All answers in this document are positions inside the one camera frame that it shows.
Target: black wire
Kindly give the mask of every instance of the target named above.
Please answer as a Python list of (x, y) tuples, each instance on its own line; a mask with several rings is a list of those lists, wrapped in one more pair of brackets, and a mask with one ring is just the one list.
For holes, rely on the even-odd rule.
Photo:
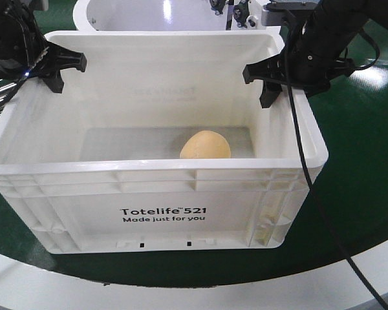
[(368, 42), (368, 44), (370, 44), (370, 46), (372, 46), (374, 48), (375, 59), (373, 61), (371, 61), (368, 65), (356, 67), (355, 68), (356, 71), (361, 71), (361, 70), (366, 70), (368, 68), (371, 68), (373, 65), (375, 65), (376, 61), (378, 60), (378, 58), (380, 57), (380, 54), (381, 54), (380, 47), (378, 46), (378, 44), (376, 44), (374, 39), (372, 37), (370, 37), (369, 34), (367, 34), (364, 31), (363, 28), (359, 31), (359, 35), (362, 37), (362, 39), (364, 39), (366, 42)]
[(308, 187), (310, 189), (309, 195), (313, 197), (316, 207), (318, 208), (318, 211), (323, 219), (323, 222), (325, 223), (326, 228), (329, 230), (329, 233), (331, 234), (335, 244), (338, 246), (338, 249), (340, 250), (341, 254), (344, 256), (346, 261), (349, 263), (349, 265), (352, 267), (353, 271), (356, 273), (358, 278), (362, 281), (364, 286), (368, 289), (368, 291), (373, 295), (373, 297), (376, 299), (376, 301), (385, 309), (388, 310), (388, 304), (386, 301), (378, 294), (378, 292), (375, 290), (375, 288), (369, 283), (369, 281), (366, 279), (366, 277), (362, 274), (358, 266), (354, 263), (352, 260), (351, 255), (348, 253), (346, 248), (343, 246), (340, 237), (338, 236), (338, 233), (336, 232), (335, 227), (331, 223), (329, 216), (326, 213), (326, 208), (323, 206), (321, 200), (316, 194), (316, 191), (313, 188), (312, 180), (310, 179), (310, 174), (308, 171), (308, 167), (305, 160), (305, 153), (303, 152), (303, 145), (301, 141), (301, 135), (299, 130), (299, 123), (297, 121), (297, 113), (296, 113), (296, 106), (294, 103), (293, 98), (293, 92), (292, 92), (292, 86), (290, 83), (290, 76), (289, 76), (289, 69), (288, 69), (288, 49), (289, 49), (289, 42), (290, 42), (290, 31), (287, 35), (286, 43), (285, 43), (285, 75), (286, 75), (286, 86), (288, 91), (288, 97), (290, 100), (290, 108), (292, 109), (292, 117), (294, 122), (294, 128), (295, 128), (295, 134), (296, 134), (296, 141), (297, 141), (297, 148), (299, 149), (299, 157), (300, 162), (302, 164), (303, 168), (303, 174), (305, 175), (306, 182), (308, 184)]

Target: green floor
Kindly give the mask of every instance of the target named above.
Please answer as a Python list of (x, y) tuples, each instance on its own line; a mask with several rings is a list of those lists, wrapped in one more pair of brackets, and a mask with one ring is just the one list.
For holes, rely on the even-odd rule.
[[(75, 1), (49, 2), (36, 14), (42, 30), (74, 29)], [(372, 22), (365, 28), (382, 50), (371, 83), (343, 77), (310, 98), (329, 149), (315, 187), (352, 254), (388, 239), (388, 32)], [(373, 55), (361, 39), (350, 46), (359, 64)], [(177, 287), (264, 280), (341, 259), (310, 198), (277, 249), (52, 255), (0, 195), (0, 253), (89, 280)]]

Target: white curved barrier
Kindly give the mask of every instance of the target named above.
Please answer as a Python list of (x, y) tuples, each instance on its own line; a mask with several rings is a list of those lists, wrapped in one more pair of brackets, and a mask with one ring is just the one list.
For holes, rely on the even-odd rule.
[[(388, 240), (354, 257), (388, 292)], [(372, 299), (344, 262), (272, 280), (201, 289), (103, 285), (0, 255), (0, 306), (31, 309), (347, 309)]]

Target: white plastic crate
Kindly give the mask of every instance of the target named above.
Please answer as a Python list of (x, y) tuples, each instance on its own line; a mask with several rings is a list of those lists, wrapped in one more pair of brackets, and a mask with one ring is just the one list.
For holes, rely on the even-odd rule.
[[(0, 193), (52, 253), (280, 245), (308, 188), (285, 94), (269, 109), (247, 63), (278, 53), (250, 32), (53, 32), (88, 59), (53, 94), (29, 80), (0, 117)], [(312, 177), (327, 149), (295, 91)], [(233, 158), (181, 160), (200, 129)]]

